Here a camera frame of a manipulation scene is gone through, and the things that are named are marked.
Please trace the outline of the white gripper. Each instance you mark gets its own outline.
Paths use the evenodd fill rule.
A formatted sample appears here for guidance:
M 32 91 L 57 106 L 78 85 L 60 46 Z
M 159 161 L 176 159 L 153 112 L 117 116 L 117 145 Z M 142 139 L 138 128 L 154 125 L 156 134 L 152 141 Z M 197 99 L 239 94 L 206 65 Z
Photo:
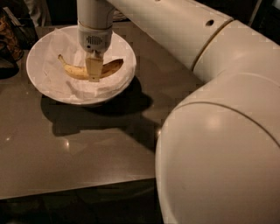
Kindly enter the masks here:
M 111 44 L 112 28 L 93 29 L 78 23 L 78 40 L 84 51 L 88 79 L 98 82 L 102 75 L 103 57 Z

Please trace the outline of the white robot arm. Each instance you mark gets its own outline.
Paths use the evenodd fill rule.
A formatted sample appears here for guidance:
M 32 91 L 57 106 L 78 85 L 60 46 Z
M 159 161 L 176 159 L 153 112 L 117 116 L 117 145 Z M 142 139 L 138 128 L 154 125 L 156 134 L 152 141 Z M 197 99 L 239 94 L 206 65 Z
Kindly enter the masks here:
M 280 46 L 195 0 L 77 0 L 88 52 L 109 46 L 114 11 L 203 81 L 157 140 L 164 224 L 280 224 Z

